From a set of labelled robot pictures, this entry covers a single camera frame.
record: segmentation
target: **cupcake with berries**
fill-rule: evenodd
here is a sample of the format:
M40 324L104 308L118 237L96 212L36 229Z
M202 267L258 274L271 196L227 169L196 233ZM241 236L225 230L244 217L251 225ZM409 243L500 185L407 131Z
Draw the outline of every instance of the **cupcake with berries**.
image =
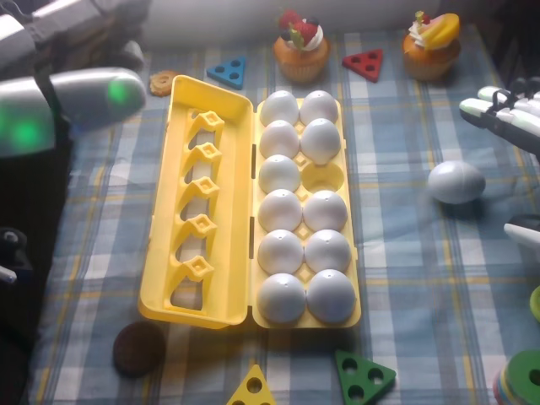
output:
M459 17L443 14L431 19L418 11L402 42L403 65L417 80L430 81L447 73L460 54Z
M279 69L289 80L309 83L321 74L330 57L330 42L315 18L302 19L285 11L279 19L281 35L273 45Z

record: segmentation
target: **egg carton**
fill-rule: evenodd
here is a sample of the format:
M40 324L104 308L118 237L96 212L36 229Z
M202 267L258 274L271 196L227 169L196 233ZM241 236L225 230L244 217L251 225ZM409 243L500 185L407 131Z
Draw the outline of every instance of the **egg carton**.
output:
M294 157L301 185L295 195L304 205L319 189L335 191L346 203L348 219L342 234L352 259L344 272L355 293L353 314L340 324L318 321L306 308L294 324L271 323L257 307L257 291L269 276L257 260L258 246L267 233L257 220L265 193L258 186L264 161L258 143L264 130L259 119L262 103L253 113L244 96L187 76L173 83L166 123L161 170L148 236L138 308L150 319L220 329L242 323L252 307L262 327L350 327L360 315L360 299L346 174L341 108L336 126L341 138L339 153L328 165L317 166L302 153ZM304 130L295 126L299 136ZM201 131L212 132L213 142L191 146ZM197 164L211 167L208 175L191 179ZM182 218L194 199L208 205L206 213ZM302 223L294 233L304 245L311 230ZM182 260L176 253L189 238L204 240L201 254ZM308 288L314 273L305 265L294 274ZM201 285L202 306L192 309L171 302L178 285L191 280Z

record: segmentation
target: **blueberry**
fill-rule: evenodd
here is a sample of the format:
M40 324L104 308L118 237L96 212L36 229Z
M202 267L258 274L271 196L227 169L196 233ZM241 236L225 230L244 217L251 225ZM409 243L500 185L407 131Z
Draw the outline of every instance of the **blueberry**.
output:
M316 19L315 17L309 17L306 21L305 21L306 24L313 24L313 25L319 25L319 20Z
M289 30L282 30L280 35L284 41L290 41L290 32Z

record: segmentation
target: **brown round cookie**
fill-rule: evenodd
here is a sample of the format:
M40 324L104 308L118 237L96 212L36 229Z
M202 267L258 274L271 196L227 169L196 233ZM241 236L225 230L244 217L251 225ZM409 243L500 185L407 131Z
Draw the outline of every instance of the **brown round cookie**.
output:
M138 378L163 361L165 348L165 335L161 329L150 321L139 321L118 333L112 348L112 359L120 374Z
M153 74L150 76L150 92L159 97L170 95L172 82L178 75L178 72L172 70L164 70L163 72Z

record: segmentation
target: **white egg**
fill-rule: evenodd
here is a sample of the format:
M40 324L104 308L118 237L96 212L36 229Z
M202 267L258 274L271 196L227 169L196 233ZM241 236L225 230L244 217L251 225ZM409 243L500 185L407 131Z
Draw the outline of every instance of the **white egg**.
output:
M316 165L325 165L338 154L341 139L338 129L326 118L317 118L308 124L300 139L302 153Z
M322 190L305 202L304 222L311 230L342 230L347 217L347 206L335 192Z
M264 126L276 120L284 120L294 125L298 121L298 115L296 98L285 90L270 94L261 108L261 122Z
M292 125L284 120L271 122L262 132L259 149L262 156L282 154L293 158L300 150L300 138Z
M336 122L338 117L336 101L324 90L309 93L300 107L300 120L304 125L317 118L326 118L328 121Z
M323 270L310 281L306 294L307 307L319 321L340 323L354 311L356 295L345 274L337 270Z
M300 186L300 172L295 162L282 154L266 159L259 170L259 187L268 194L279 188L296 191Z
M304 261L304 247L292 232L276 229L262 238L257 260L267 273L292 274Z
M262 283L256 302L262 316L271 322L296 321L305 310L304 286L295 276L274 274Z
M443 203L468 203L483 193L486 179L478 169L460 160L437 165L428 177L431 196Z
M335 230L324 229L307 241L304 257L307 265L316 273L327 268L344 273L351 262L351 248L345 236Z
M293 231L302 222L302 206L298 197L289 190L274 190L262 200L257 217L267 232Z

